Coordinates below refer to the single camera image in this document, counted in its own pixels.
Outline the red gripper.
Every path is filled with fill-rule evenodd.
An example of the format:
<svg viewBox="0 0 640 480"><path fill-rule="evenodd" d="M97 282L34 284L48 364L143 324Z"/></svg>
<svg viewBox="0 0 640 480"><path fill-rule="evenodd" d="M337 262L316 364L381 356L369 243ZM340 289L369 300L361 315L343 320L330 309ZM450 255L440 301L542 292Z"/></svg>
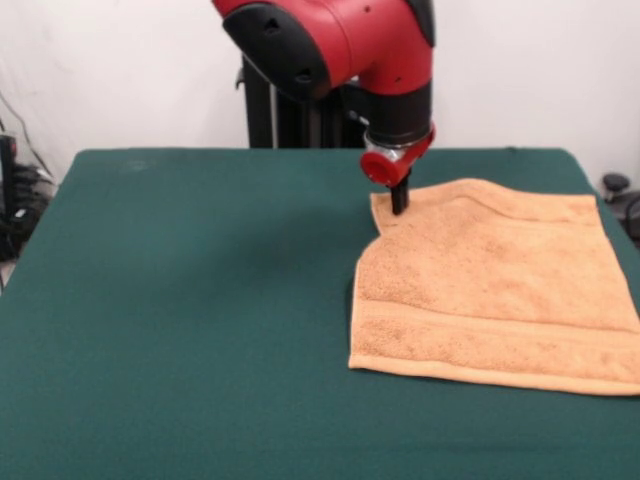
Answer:
<svg viewBox="0 0 640 480"><path fill-rule="evenodd" d="M392 213L395 216L401 215L409 205L410 170L427 152L435 135L434 123L424 138L400 146L379 145L369 138L368 133L364 134L365 150L360 158L360 167L373 183L391 188Z"/></svg>

